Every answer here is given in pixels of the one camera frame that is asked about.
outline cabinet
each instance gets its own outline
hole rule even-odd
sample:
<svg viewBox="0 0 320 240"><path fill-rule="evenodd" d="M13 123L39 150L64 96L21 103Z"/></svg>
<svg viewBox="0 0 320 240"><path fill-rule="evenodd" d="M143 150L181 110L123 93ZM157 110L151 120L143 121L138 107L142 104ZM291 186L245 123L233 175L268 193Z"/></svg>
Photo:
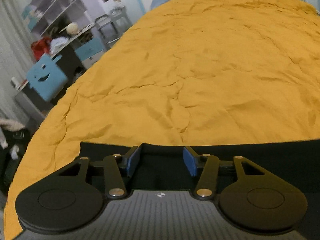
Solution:
<svg viewBox="0 0 320 240"><path fill-rule="evenodd" d="M81 63L86 69L89 69L90 67L92 67L94 63L96 63L102 57L103 54L104 51L100 51L97 54L94 54L92 57L83 60Z"/></svg>
<svg viewBox="0 0 320 240"><path fill-rule="evenodd" d="M50 31L60 20L76 22L80 29L92 20L86 15L82 0L31 0L22 13L22 18L33 35L40 39L50 36Z"/></svg>
<svg viewBox="0 0 320 240"><path fill-rule="evenodd" d="M84 61L85 59L92 57L102 50L104 50L102 42L98 38L93 38L89 42L76 49L75 53L81 61Z"/></svg>

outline bed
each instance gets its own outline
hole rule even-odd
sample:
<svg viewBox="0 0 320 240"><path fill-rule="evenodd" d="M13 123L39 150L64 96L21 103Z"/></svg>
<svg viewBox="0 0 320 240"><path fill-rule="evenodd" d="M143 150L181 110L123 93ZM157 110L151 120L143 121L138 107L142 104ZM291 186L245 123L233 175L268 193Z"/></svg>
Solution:
<svg viewBox="0 0 320 240"><path fill-rule="evenodd" d="M320 18L300 0L172 0L72 85L33 136L5 207L80 142L225 145L320 135Z"/></svg>

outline black device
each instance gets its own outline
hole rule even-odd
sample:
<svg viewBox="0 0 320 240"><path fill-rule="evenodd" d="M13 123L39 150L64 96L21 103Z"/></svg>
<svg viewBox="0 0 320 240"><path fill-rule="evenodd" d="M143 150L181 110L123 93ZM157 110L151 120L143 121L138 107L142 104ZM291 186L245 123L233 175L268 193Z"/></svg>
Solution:
<svg viewBox="0 0 320 240"><path fill-rule="evenodd" d="M16 240L313 240L316 228L301 226L312 217L304 193L245 157L254 147L258 155L261 147L299 151L304 143L81 143L72 163L19 194L15 207L24 231ZM232 152L244 154L230 160ZM216 156L222 154L229 160Z"/></svg>

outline metal rivet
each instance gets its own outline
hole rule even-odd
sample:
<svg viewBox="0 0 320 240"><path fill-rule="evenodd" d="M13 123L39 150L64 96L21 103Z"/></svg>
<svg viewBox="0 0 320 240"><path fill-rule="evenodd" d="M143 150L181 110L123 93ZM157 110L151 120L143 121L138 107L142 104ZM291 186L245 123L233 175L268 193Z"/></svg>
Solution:
<svg viewBox="0 0 320 240"><path fill-rule="evenodd" d="M197 194L201 197L209 197L212 195L212 191L207 188L201 188L197 190Z"/></svg>
<svg viewBox="0 0 320 240"><path fill-rule="evenodd" d="M124 194L124 190L121 188L113 188L109 190L109 194L113 197L120 197Z"/></svg>

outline shelf unit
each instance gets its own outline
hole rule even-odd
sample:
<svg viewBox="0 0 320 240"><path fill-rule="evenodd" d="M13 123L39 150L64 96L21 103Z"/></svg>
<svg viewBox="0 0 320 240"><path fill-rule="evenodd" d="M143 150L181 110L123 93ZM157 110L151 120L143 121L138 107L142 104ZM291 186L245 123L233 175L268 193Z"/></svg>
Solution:
<svg viewBox="0 0 320 240"><path fill-rule="evenodd" d="M54 25L64 18L66 22L76 22L82 29L92 23L86 14L82 0L31 0L22 16L33 35L40 39L49 36Z"/></svg>

